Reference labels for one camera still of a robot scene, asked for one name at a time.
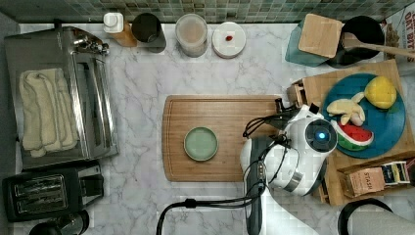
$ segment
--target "white lid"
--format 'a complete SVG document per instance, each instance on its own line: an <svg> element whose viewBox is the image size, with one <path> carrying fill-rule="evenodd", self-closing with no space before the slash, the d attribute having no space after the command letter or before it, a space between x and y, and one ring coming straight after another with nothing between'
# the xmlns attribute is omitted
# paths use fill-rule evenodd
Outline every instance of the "white lid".
<svg viewBox="0 0 415 235"><path fill-rule="evenodd" d="M200 46L208 37L208 25L199 15L184 15L177 21L176 37L181 45Z"/></svg>
<svg viewBox="0 0 415 235"><path fill-rule="evenodd" d="M124 30L124 17L121 13L106 13L104 15L104 31L117 33Z"/></svg>
<svg viewBox="0 0 415 235"><path fill-rule="evenodd" d="M245 32L236 23L221 24L211 37L214 52L219 57L225 59L238 56L244 49L246 43L247 37Z"/></svg>

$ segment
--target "tile backsplash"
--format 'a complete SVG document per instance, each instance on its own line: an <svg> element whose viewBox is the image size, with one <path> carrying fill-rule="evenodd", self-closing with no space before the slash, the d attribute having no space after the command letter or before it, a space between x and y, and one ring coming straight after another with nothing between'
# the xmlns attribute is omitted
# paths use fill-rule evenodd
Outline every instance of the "tile backsplash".
<svg viewBox="0 0 415 235"><path fill-rule="evenodd" d="M101 22L107 12L122 12L132 22L141 13L152 13L163 23L175 23L195 13L208 23L297 23L307 13L346 21L369 16L377 21L396 13L415 0L57 0L77 12L66 22ZM56 8L56 18L63 9Z"/></svg>

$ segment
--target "blue plate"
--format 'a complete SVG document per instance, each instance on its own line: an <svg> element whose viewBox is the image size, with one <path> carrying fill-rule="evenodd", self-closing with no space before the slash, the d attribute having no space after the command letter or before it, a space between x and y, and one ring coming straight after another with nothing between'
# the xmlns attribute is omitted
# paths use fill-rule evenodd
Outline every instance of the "blue plate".
<svg viewBox="0 0 415 235"><path fill-rule="evenodd" d="M376 76L370 73L357 73L339 81L327 95L321 114L328 121L340 120L340 116L329 117L327 106L339 99L351 99L353 95L364 91L367 83ZM374 141L362 151L349 151L340 145L337 145L337 148L352 157L370 159L384 154L399 140L405 127L405 106L398 92L395 103L388 111L376 108L366 98L363 98L359 105L366 115L362 126L374 133Z"/></svg>

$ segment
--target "wooden spoon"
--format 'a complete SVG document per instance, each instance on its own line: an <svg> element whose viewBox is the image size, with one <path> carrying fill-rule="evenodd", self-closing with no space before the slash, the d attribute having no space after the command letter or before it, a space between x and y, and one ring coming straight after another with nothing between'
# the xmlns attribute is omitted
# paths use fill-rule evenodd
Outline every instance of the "wooden spoon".
<svg viewBox="0 0 415 235"><path fill-rule="evenodd" d="M381 52L386 52L390 54L396 54L396 55L415 58L415 50L407 50L407 49L401 49L401 48L395 48L395 47L389 47L389 46L381 46L381 45L364 43L364 42L359 41L359 39L357 39L357 37L351 32L343 33L342 44L346 50L359 47L359 48L371 49L374 51L381 51Z"/></svg>

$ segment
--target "bamboo cutting board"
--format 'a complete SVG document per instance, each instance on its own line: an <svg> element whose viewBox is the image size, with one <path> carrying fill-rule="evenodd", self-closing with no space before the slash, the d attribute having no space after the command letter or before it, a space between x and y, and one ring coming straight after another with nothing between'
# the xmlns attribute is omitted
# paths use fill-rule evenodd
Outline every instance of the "bamboo cutting board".
<svg viewBox="0 0 415 235"><path fill-rule="evenodd" d="M172 95L162 115L162 160L170 181L243 181L240 153L245 126L253 118L276 114L276 95ZM184 138L192 128L210 128L218 149L210 160L197 162L184 150ZM253 135L274 134L264 124Z"/></svg>

